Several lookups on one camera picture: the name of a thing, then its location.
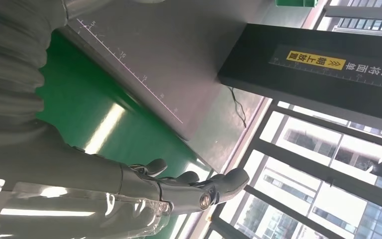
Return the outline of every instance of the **gray robotic arm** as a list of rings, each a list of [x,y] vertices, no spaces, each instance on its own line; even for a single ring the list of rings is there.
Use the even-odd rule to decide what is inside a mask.
[[[34,92],[44,83],[38,68],[46,63],[51,32],[96,2],[106,0],[0,1],[0,235],[145,236],[170,214],[229,200],[249,180],[242,169],[204,182],[192,172],[155,178],[166,168],[164,161],[127,166],[88,155],[35,118],[43,109]],[[47,190],[63,193],[54,197]]]

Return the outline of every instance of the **yellow label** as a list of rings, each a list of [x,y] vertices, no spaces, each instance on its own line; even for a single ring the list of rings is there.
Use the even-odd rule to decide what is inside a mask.
[[[304,52],[290,51],[286,60],[310,64],[314,66],[327,67],[335,70],[342,70],[346,60],[328,56],[319,56]]]

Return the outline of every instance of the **black display stand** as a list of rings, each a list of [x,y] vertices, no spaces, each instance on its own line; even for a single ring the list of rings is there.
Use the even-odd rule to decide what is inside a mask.
[[[382,37],[248,24],[225,85],[382,129]]]

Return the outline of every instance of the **transparent plastic sheet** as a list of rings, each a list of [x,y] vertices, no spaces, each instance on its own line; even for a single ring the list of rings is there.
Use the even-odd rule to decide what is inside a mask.
[[[164,202],[30,183],[5,191],[4,183],[0,179],[0,238],[139,238],[158,233],[170,217]]]

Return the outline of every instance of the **green floor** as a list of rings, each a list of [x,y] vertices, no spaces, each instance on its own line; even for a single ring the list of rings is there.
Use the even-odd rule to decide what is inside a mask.
[[[37,116],[55,125],[68,144],[84,148],[115,104],[124,112],[110,126],[111,134],[99,154],[126,164],[163,158],[169,167],[162,176],[178,176],[190,164],[199,166],[193,151],[163,122],[57,32],[41,71],[46,83],[37,94],[44,99],[45,110]],[[168,239],[175,221],[172,218],[153,238]]]

